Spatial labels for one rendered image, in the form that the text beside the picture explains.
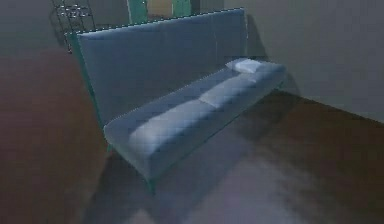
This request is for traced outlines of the green door frame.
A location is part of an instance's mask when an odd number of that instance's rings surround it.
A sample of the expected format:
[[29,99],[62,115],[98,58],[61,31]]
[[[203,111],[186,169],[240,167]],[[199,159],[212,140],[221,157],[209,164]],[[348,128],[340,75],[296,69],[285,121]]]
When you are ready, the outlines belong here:
[[191,0],[126,0],[129,23],[138,24],[189,16]]

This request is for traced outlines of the white pillow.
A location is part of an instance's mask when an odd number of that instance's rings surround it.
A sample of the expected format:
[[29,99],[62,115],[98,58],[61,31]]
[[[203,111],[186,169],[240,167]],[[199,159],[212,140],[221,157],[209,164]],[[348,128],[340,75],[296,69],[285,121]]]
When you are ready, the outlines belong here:
[[261,62],[251,60],[248,58],[239,58],[230,61],[226,64],[229,69],[239,73],[255,73],[256,70],[262,65]]

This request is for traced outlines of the blue-grey sofa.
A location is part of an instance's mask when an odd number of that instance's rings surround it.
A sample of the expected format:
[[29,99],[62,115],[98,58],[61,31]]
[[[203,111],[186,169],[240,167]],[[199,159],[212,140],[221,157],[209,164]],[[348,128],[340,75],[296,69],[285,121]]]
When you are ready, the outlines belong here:
[[[149,186],[286,79],[283,65],[248,56],[242,8],[71,37],[108,146]],[[239,58],[262,65],[226,66]]]

